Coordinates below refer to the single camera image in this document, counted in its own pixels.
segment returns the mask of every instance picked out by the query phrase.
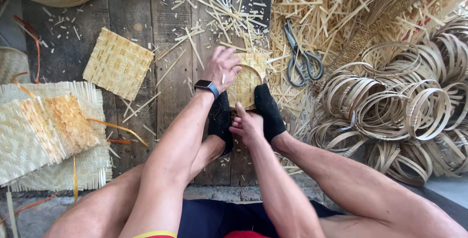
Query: smartwatch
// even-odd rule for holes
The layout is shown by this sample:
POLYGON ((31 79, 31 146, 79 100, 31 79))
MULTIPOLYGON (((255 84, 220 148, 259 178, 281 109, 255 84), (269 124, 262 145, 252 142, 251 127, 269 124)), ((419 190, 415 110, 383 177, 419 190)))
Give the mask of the smartwatch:
POLYGON ((211 91, 213 93, 213 95, 214 95, 214 100, 216 100, 216 98, 218 98, 218 96, 219 96, 218 88, 216 88, 214 83, 212 81, 210 81, 210 80, 201 79, 201 80, 196 82, 194 87, 195 87, 195 89, 200 88, 200 89, 203 89, 203 90, 211 91))

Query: person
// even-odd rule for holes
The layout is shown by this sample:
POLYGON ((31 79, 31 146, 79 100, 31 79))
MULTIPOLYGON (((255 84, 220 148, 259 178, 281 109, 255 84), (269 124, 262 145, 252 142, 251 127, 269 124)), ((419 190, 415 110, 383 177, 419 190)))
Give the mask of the person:
POLYGON ((434 203, 376 170, 294 139, 266 84, 255 88, 256 113, 237 103, 230 126, 225 90, 242 69, 231 58, 234 51, 216 47, 203 72, 220 92, 216 100, 214 92, 196 89, 146 163, 80 199, 45 237, 468 237, 434 203), (208 138, 201 143, 207 116, 208 138), (230 132, 250 150, 263 203, 183 200, 187 184, 231 151, 230 132), (310 202, 273 151, 298 165, 349 214, 310 202))

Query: navy shorts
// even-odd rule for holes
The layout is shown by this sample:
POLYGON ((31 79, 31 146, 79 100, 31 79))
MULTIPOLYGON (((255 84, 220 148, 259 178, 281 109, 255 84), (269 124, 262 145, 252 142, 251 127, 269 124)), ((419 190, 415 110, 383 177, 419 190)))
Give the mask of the navy shorts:
MULTIPOLYGON (((342 215, 316 201, 311 203, 320 218, 342 215)), ((236 230, 253 230, 267 237, 278 237, 263 203, 234 204, 212 199, 184 199, 178 238, 223 238, 236 230)))

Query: hand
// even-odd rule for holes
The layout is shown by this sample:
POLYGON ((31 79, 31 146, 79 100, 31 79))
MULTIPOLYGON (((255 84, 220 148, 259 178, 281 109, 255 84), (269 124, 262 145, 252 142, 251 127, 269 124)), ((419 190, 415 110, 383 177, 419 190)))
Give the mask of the hand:
POLYGON ((220 94, 234 82, 234 76, 242 70, 242 67, 236 66, 241 58, 231 58, 234 52, 235 48, 226 49, 224 46, 214 48, 210 62, 203 71, 202 79, 212 81, 220 94))
POLYGON ((240 102, 237 102, 235 106, 239 117, 234 118, 232 127, 229 130, 240 135, 242 142, 249 149, 261 143, 262 140, 266 141, 263 136, 263 118, 252 112, 247 113, 240 102))

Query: scissors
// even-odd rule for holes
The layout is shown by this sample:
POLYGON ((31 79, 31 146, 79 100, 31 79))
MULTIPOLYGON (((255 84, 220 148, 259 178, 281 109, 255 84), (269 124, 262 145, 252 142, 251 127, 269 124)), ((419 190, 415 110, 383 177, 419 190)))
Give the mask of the scissors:
POLYGON ((294 86, 297 86, 297 87, 301 87, 301 86, 304 86, 306 84, 306 77, 302 73, 301 68, 299 67, 299 65, 297 63, 294 63, 296 61, 296 56, 302 56, 302 58, 304 58, 304 60, 306 61, 307 73, 309 74, 310 79, 313 79, 313 80, 320 79, 320 77, 322 76, 322 73, 323 73, 322 61, 319 59, 319 57, 311 54, 308 51, 307 52, 301 52, 299 50, 299 46, 297 45, 297 42, 294 39, 294 36, 293 36, 293 34, 291 32, 291 26, 289 24, 289 20, 287 20, 287 23, 285 23, 283 25, 283 27, 284 27, 284 31, 286 32, 286 37, 288 38, 289 44, 290 44, 291 49, 293 51, 292 59, 289 61, 288 71, 287 71, 287 76, 288 76, 288 79, 291 82, 291 84, 293 84, 294 86), (312 72, 310 71, 309 57, 312 58, 314 61, 316 61, 317 65, 319 66, 319 73, 315 77, 312 75, 312 72), (295 64, 294 67, 297 70, 297 72, 299 73, 299 76, 301 77, 301 80, 302 80, 301 83, 295 83, 293 81, 293 79, 291 78, 291 68, 293 67, 293 64, 295 64))

